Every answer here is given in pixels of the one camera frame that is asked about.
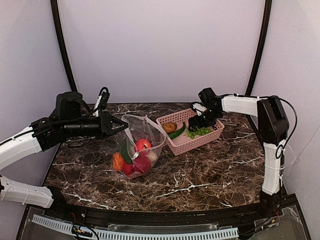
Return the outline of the green toy grapes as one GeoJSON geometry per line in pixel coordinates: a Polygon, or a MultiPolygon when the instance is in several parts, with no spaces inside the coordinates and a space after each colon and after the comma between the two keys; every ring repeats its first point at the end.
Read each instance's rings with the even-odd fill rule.
{"type": "Polygon", "coordinates": [[[196,131],[187,130],[186,132],[189,138],[194,139],[196,136],[205,136],[207,134],[210,134],[212,130],[210,127],[203,127],[203,128],[197,129],[196,131]]]}

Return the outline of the green toy cucumber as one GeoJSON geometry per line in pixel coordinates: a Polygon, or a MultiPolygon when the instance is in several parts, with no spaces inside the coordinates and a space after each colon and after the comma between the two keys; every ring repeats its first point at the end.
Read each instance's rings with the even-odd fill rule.
{"type": "Polygon", "coordinates": [[[119,144],[119,153],[122,155],[127,164],[132,164],[133,161],[128,153],[127,141],[124,139],[119,144]]]}

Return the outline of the red toy fruit front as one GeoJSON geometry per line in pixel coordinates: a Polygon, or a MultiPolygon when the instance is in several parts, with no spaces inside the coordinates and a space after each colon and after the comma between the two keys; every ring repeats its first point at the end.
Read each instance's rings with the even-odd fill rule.
{"type": "Polygon", "coordinates": [[[150,143],[149,140],[147,140],[145,138],[141,138],[135,143],[135,146],[136,146],[137,151],[140,152],[142,150],[151,148],[152,144],[150,143]]]}

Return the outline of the red toy fruit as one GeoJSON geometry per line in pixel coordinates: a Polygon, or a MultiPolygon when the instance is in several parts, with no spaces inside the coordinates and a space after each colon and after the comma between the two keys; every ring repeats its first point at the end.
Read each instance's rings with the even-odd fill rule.
{"type": "Polygon", "coordinates": [[[141,138],[135,143],[135,146],[136,146],[137,151],[140,152],[142,150],[151,148],[152,144],[150,143],[149,140],[147,140],[145,138],[141,138]]]}
{"type": "Polygon", "coordinates": [[[150,170],[150,168],[151,168],[151,162],[146,156],[139,156],[133,162],[134,172],[145,174],[150,170]]]}

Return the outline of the orange toy fruit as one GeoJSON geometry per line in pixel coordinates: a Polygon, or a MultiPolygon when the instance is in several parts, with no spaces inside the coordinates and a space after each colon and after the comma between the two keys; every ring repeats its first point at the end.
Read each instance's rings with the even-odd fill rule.
{"type": "Polygon", "coordinates": [[[116,152],[112,155],[112,166],[115,171],[121,172],[123,169],[124,163],[125,163],[125,160],[119,152],[116,152]]]}

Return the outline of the clear zip top bag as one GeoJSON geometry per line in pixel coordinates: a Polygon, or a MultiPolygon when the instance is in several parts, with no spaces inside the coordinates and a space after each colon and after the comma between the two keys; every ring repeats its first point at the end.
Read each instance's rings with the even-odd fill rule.
{"type": "Polygon", "coordinates": [[[117,175],[135,179],[147,174],[158,161],[167,133],[147,116],[126,114],[124,137],[112,155],[111,167],[117,175]]]}

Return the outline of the brown toy potato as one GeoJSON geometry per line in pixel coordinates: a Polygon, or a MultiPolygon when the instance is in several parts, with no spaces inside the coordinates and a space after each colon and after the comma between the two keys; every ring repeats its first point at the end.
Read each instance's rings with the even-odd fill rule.
{"type": "Polygon", "coordinates": [[[175,132],[178,128],[177,124],[174,122],[166,122],[162,125],[162,127],[167,134],[175,132]]]}

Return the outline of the green toy chili pepper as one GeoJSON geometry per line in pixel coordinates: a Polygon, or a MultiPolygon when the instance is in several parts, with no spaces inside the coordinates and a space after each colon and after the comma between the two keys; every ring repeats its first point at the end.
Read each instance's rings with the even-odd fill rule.
{"type": "Polygon", "coordinates": [[[170,133],[168,136],[171,140],[179,137],[186,130],[186,123],[183,122],[182,127],[175,132],[170,133]]]}

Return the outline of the red toy tomato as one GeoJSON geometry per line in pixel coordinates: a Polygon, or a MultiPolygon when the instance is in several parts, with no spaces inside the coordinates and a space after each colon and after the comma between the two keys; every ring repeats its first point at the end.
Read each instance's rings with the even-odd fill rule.
{"type": "Polygon", "coordinates": [[[133,174],[133,168],[134,166],[132,163],[124,162],[122,166],[122,171],[126,176],[130,176],[131,174],[133,174]]]}

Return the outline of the white toy radish with leaves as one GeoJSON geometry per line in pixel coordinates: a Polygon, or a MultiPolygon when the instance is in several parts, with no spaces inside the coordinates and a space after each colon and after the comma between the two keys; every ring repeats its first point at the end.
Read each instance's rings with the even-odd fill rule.
{"type": "Polygon", "coordinates": [[[154,163],[158,160],[158,158],[159,158],[158,154],[157,154],[154,150],[150,150],[150,151],[146,154],[146,157],[148,158],[148,160],[149,160],[152,164],[154,164],[154,163]]]}

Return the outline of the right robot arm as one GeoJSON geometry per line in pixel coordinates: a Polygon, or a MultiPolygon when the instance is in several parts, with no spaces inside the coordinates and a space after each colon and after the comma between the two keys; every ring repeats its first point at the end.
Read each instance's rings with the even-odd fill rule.
{"type": "Polygon", "coordinates": [[[188,121],[191,132],[212,127],[224,113],[243,114],[255,117],[257,125],[253,131],[264,151],[264,180],[259,193],[256,213],[267,217],[277,211],[282,203],[285,149],[294,131],[283,107],[287,100],[276,95],[247,96],[241,94],[217,95],[212,88],[204,88],[190,108],[195,116],[188,121]]]}

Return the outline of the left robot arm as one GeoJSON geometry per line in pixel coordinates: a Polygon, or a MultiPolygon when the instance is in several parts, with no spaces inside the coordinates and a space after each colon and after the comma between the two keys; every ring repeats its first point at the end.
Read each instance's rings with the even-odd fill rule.
{"type": "MultiPolygon", "coordinates": [[[[50,116],[32,122],[0,143],[0,168],[4,169],[25,157],[45,152],[70,138],[105,139],[127,129],[127,122],[105,110],[109,97],[108,88],[103,87],[94,108],[90,108],[79,92],[58,94],[55,109],[50,116]]],[[[57,187],[29,185],[4,175],[0,177],[0,199],[45,209],[66,202],[57,187]]]]}

